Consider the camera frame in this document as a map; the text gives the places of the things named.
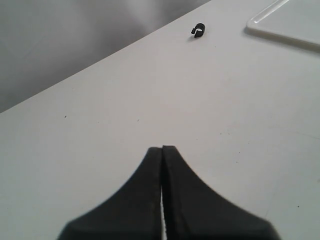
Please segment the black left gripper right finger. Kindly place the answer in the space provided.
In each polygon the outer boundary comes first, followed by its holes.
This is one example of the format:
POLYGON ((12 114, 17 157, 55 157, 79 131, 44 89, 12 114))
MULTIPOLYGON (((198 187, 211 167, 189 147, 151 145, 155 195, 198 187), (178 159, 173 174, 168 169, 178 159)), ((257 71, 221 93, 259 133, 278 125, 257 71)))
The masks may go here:
POLYGON ((273 225, 223 198, 175 146, 162 147, 162 203, 169 240, 278 240, 273 225))

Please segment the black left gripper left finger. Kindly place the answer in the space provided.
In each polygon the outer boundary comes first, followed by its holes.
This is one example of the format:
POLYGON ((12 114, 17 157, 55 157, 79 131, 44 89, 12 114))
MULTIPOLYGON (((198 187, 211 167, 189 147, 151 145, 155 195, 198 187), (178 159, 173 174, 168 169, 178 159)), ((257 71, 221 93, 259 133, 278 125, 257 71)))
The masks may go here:
POLYGON ((150 147, 130 179, 108 200, 70 221, 60 240, 160 240, 162 149, 150 147))

